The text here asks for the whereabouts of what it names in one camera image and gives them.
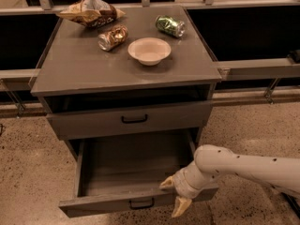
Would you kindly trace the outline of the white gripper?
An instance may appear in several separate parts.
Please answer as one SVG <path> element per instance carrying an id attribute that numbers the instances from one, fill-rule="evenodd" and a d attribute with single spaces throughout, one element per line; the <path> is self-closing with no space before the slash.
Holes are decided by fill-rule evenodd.
<path id="1" fill-rule="evenodd" d="M 196 198 L 200 194 L 203 188 L 202 175 L 198 169 L 190 171 L 184 168 L 176 172 L 174 176 L 167 177 L 159 185 L 160 189 L 171 189 L 173 187 L 175 187 L 180 196 L 175 198 L 172 217 L 178 218 L 188 210 L 192 204 L 191 199 Z"/>

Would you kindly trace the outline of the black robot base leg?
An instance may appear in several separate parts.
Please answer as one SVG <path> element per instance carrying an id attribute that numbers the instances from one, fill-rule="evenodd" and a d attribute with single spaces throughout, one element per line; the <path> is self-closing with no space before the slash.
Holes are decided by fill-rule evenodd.
<path id="1" fill-rule="evenodd" d="M 297 200 L 293 196 L 285 193 L 283 193 L 282 196 L 288 202 L 294 213 L 300 218 L 300 204 L 297 202 Z"/>

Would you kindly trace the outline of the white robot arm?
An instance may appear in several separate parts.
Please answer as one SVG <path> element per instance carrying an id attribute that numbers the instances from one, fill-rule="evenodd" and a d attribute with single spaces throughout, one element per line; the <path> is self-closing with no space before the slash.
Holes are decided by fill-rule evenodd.
<path id="1" fill-rule="evenodd" d="M 299 158 L 238 155 L 225 147 L 205 144 L 195 150 L 191 163 L 159 185 L 177 192 L 172 217 L 183 215 L 208 185 L 227 174 L 300 196 Z"/>

